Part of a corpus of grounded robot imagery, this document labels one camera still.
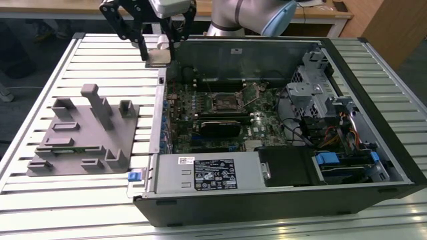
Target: metal table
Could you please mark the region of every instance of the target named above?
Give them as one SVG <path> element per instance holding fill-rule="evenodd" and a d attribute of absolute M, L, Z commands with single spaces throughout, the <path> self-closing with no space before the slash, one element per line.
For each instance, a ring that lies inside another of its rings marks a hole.
<path fill-rule="evenodd" d="M 150 48 L 157 47 L 158 38 L 147 36 Z M 426 107 L 370 44 L 342 38 L 334 44 L 426 171 Z M 126 173 L 26 176 L 27 164 L 54 117 L 54 99 L 71 97 L 77 105 L 87 104 L 86 98 L 79 97 L 85 83 L 99 85 L 99 94 L 107 96 L 111 104 L 131 99 L 142 106 L 131 168 L 147 166 L 159 74 L 165 74 L 165 69 L 146 69 L 139 50 L 115 35 L 87 34 L 71 41 L 0 162 L 0 235 L 7 235 L 6 239 L 426 239 L 427 189 L 351 215 L 155 228 L 127 197 Z M 346 93 L 343 82 L 337 81 Z"/>

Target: sticker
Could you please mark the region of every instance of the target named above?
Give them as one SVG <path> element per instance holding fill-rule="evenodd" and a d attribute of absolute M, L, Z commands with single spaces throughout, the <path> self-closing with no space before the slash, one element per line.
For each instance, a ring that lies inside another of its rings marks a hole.
<path fill-rule="evenodd" d="M 194 156 L 181 156 L 178 158 L 178 164 L 194 164 L 195 157 Z"/>
<path fill-rule="evenodd" d="M 238 189 L 238 177 L 234 159 L 193 159 L 193 161 L 194 189 L 198 191 Z"/>
<path fill-rule="evenodd" d="M 231 54 L 242 54 L 243 53 L 243 48 L 233 48 L 231 49 Z"/>

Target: motherboard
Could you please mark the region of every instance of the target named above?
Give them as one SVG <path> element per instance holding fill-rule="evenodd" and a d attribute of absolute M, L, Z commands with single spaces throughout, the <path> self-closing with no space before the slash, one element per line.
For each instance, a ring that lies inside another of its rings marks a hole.
<path fill-rule="evenodd" d="M 285 146 L 287 138 L 277 113 L 282 88 L 269 82 L 213 79 L 167 85 L 171 153 L 253 152 Z"/>

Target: blue tab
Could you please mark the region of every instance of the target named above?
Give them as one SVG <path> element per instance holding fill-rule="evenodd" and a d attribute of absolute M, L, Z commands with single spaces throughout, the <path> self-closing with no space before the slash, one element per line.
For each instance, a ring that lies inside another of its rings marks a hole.
<path fill-rule="evenodd" d="M 143 173 L 142 172 L 130 172 L 127 175 L 129 182 L 141 182 L 143 181 Z"/>
<path fill-rule="evenodd" d="M 371 151 L 371 157 L 374 159 L 375 162 L 378 162 L 381 160 L 381 156 L 379 154 L 377 153 L 377 151 Z"/>
<path fill-rule="evenodd" d="M 339 164 L 341 160 L 339 157 L 337 156 L 335 152 L 321 152 L 315 156 L 315 160 L 318 161 L 318 164 Z"/>

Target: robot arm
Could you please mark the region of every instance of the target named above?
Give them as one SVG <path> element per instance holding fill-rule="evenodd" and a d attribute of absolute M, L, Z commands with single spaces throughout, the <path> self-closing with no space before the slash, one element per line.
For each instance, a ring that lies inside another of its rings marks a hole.
<path fill-rule="evenodd" d="M 277 37 L 297 11 L 295 0 L 214 0 L 209 36 L 245 36 L 245 28 Z"/>
<path fill-rule="evenodd" d="M 130 26 L 119 7 L 134 17 Z M 197 0 L 103 0 L 99 9 L 123 40 L 138 46 L 143 61 L 150 60 L 143 28 L 145 23 L 161 23 L 169 38 L 170 60 L 175 60 L 175 43 L 189 39 L 197 16 Z M 297 11 L 295 0 L 214 0 L 209 36 L 245 36 L 247 28 L 262 36 L 279 36 Z M 183 14 L 182 29 L 173 25 L 173 16 Z"/>
<path fill-rule="evenodd" d="M 134 17 L 133 25 L 129 25 L 121 15 L 119 7 Z M 123 40 L 130 39 L 138 46 L 143 61 L 150 59 L 150 52 L 143 37 L 146 23 L 161 23 L 170 43 L 170 58 L 175 59 L 175 44 L 189 39 L 190 28 L 197 16 L 195 0 L 103 0 L 99 10 L 110 25 Z M 185 24 L 182 29 L 173 25 L 171 16 L 182 14 Z"/>

